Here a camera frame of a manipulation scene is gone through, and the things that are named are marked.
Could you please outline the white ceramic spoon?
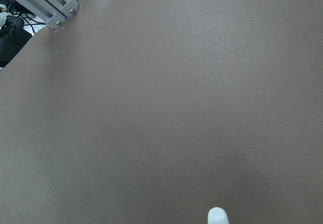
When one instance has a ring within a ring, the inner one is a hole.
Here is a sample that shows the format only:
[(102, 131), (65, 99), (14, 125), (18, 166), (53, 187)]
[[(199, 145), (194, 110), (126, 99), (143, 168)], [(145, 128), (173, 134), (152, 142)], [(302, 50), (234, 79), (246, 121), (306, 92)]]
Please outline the white ceramic spoon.
[(227, 213), (220, 207), (214, 207), (209, 210), (207, 215), (208, 224), (229, 224)]

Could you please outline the black gamepad device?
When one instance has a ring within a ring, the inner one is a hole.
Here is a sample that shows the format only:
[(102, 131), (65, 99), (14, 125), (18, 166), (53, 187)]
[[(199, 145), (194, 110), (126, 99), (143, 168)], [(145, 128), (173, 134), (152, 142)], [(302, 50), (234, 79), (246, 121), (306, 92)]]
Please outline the black gamepad device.
[(1, 26), (1, 68), (4, 68), (26, 45), (32, 34), (24, 29), (22, 18), (6, 15)]

